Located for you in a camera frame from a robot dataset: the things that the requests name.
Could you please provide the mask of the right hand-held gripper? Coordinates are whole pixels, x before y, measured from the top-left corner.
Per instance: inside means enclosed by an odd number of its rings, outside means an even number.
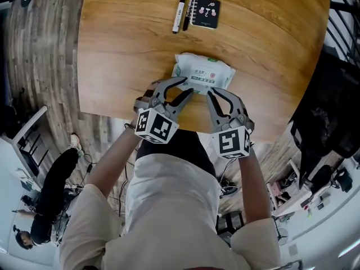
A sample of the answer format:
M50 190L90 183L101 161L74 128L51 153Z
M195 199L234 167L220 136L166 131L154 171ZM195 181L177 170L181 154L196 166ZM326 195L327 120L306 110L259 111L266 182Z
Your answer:
M225 159L249 156L250 135L254 122L246 115L246 107L241 98L222 88L213 87L212 91L230 105L229 115L223 113L217 98L208 92L206 100L213 123L211 141L218 156Z

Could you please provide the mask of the person's left hand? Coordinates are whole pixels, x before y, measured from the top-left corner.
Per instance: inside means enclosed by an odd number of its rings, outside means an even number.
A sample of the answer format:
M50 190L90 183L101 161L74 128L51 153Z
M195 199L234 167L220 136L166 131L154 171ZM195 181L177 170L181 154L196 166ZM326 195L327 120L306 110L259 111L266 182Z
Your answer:
M151 97L153 96L157 86L161 83L161 80L156 80L152 82L148 88L146 89L143 96L138 97L135 100L134 107L138 109L147 109L149 107L149 103L151 100Z

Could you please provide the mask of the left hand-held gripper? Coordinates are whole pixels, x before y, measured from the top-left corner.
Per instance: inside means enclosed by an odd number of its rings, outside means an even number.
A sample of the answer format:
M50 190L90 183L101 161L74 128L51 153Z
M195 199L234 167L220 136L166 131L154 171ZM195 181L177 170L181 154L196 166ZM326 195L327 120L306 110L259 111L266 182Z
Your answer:
M186 77L177 76L161 80L147 109L134 110L138 113L135 134L154 144L167 144L179 129L178 115L194 95L194 89L189 88L180 93L172 101L167 101L169 89L184 83Z

